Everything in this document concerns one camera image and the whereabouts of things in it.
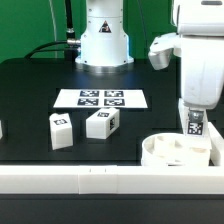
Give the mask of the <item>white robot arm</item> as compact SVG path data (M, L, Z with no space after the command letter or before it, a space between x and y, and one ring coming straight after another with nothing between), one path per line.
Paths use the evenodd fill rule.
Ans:
M123 0L86 0L87 27L76 62L100 72L131 63L123 30ZM200 117L216 107L224 87L224 0L173 0L177 31L154 39L148 57L156 70L181 58L181 99Z

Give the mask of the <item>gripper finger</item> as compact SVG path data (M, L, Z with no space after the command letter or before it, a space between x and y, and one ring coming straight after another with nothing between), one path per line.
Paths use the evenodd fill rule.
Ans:
M189 109L188 112L189 121L193 123L200 123L203 121L204 112L196 109Z

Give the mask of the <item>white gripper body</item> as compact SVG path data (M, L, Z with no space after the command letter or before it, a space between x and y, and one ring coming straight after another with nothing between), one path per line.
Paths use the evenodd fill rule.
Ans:
M192 108L216 107L224 86L224 38L169 33L156 37L148 57L155 70L181 58L181 98Z

